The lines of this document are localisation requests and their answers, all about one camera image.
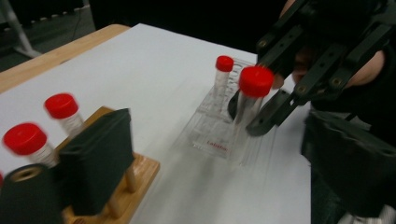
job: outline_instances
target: wooden block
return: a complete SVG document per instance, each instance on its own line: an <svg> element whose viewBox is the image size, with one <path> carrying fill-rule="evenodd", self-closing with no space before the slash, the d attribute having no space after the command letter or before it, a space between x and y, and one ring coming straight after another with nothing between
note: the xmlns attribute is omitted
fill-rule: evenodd
<svg viewBox="0 0 396 224"><path fill-rule="evenodd" d="M100 107L85 121L85 126L88 127L101 116L111 111L113 110L110 108L104 106ZM59 151L62 149L68 141L68 139L65 139L55 150ZM143 197L147 193L149 186L158 174L160 163L138 153L134 153L132 170L134 171L134 179L136 181L135 192L132 193L129 190L126 176L124 176L112 196L113 199L115 199L113 203L118 204L121 212L119 218L114 218L112 216L108 206L104 208L101 214L94 217L74 216L72 208L67 207L64 209L65 224L128 224L138 205L142 202Z"/></svg>

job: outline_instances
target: transparent vial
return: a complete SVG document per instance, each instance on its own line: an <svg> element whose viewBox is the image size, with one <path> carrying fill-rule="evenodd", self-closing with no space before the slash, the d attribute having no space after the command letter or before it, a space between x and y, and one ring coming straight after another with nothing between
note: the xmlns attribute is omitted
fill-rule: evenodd
<svg viewBox="0 0 396 224"><path fill-rule="evenodd" d="M57 119L69 138L76 137L84 129L84 121L78 113L78 104L67 92L52 95L44 107L53 119Z"/></svg>
<svg viewBox="0 0 396 224"><path fill-rule="evenodd" d="M233 58L227 55L220 55L216 59L216 75L212 95L213 104L210 109L210 112L214 114L221 113L231 71L233 71Z"/></svg>
<svg viewBox="0 0 396 224"><path fill-rule="evenodd" d="M246 130L257 116L262 101L271 90L274 74L261 66L248 66L242 69L239 78L239 95L236 116L233 120L233 143L229 153L232 164L246 165L245 157L252 148L248 147L251 138Z"/></svg>
<svg viewBox="0 0 396 224"><path fill-rule="evenodd" d="M17 156L26 156L33 163L56 165L53 147L47 142L47 135L32 122L18 124L6 132L4 145Z"/></svg>

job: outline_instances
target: transparent acrylic stand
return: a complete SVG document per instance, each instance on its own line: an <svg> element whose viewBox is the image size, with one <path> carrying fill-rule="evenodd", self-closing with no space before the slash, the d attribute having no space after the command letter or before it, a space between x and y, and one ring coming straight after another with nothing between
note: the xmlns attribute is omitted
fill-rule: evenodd
<svg viewBox="0 0 396 224"><path fill-rule="evenodd" d="M214 112L211 109L214 103L212 88L178 137L177 145L194 147L225 160L229 158L230 150L240 149L234 148L233 119L229 115L227 107L230 99L238 90L240 72L248 65L251 65L251 63L234 59L233 71L228 79L220 112ZM267 164L268 162L266 161L271 157L275 132L276 129L273 129L264 136L249 137L245 144L246 153L240 165L257 167L258 165Z"/></svg>

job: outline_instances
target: robotic hand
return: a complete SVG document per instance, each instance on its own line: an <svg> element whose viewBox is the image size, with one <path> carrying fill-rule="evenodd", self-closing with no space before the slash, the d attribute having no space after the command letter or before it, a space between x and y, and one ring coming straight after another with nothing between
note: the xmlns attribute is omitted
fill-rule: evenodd
<svg viewBox="0 0 396 224"><path fill-rule="evenodd" d="M389 42L396 25L393 0L296 0L258 42L257 65L286 78L303 46L318 50L292 93L279 90L247 126L252 136L279 126L299 105L336 99L350 78ZM237 95L228 104L234 118Z"/></svg>

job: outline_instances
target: table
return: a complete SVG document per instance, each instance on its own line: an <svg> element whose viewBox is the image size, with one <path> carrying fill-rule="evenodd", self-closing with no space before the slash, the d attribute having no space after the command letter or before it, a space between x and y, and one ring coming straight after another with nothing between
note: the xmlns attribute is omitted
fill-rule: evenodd
<svg viewBox="0 0 396 224"><path fill-rule="evenodd" d="M78 43L89 42L79 49ZM57 146L66 135L43 103L54 93L69 91L83 118L103 105L129 108L134 150L161 163L131 223L310 222L310 169L300 155L308 105L276 129L262 171L230 169L223 159L176 144L213 85L216 58L226 54L254 63L256 55L145 24L107 27L61 49L63 59L56 49L0 74L1 136L18 123L34 121ZM290 88L287 79L285 89ZM25 164L28 160L1 146L3 173Z"/></svg>

